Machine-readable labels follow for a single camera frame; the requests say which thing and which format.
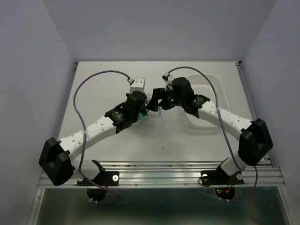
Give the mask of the clear zip top bag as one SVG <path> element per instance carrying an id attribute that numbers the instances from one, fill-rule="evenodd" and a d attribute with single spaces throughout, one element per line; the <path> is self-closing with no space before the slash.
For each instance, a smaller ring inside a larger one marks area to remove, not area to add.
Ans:
<path id="1" fill-rule="evenodd" d="M 146 121 L 148 118 L 158 118 L 160 116 L 161 116 L 161 107 L 158 107 L 157 112 L 149 111 L 149 112 L 146 112 L 146 113 L 140 113 L 138 115 L 137 122 L 133 123 L 132 127 L 138 126 L 141 122 Z"/>

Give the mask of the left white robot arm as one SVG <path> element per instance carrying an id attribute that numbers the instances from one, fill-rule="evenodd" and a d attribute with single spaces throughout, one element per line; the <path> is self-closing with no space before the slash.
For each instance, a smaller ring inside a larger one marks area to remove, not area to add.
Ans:
<path id="1" fill-rule="evenodd" d="M 99 141 L 130 127 L 137 122 L 138 115 L 144 108 L 147 96 L 140 91 L 129 94 L 124 103 L 105 113 L 99 120 L 73 135 L 59 141 L 49 138 L 43 146 L 38 164 L 53 185 L 59 186 L 74 174 L 88 178 L 98 185 L 104 181 L 103 168 L 96 161 L 78 162 L 84 151 Z"/>

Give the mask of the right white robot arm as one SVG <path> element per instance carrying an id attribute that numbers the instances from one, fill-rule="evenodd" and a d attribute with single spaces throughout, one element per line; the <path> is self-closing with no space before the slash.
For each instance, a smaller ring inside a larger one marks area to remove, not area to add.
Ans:
<path id="1" fill-rule="evenodd" d="M 256 166 L 273 148 L 271 136 L 265 121 L 249 120 L 217 106 L 216 101 L 203 95 L 196 95 L 185 77 L 168 81 L 164 88 L 154 89 L 147 110 L 156 112 L 159 108 L 169 110 L 180 106 L 194 117 L 206 120 L 230 134 L 239 142 L 238 151 L 230 152 L 215 170 L 202 171 L 203 186 L 225 185 L 236 178 L 236 173 L 247 166 Z"/>

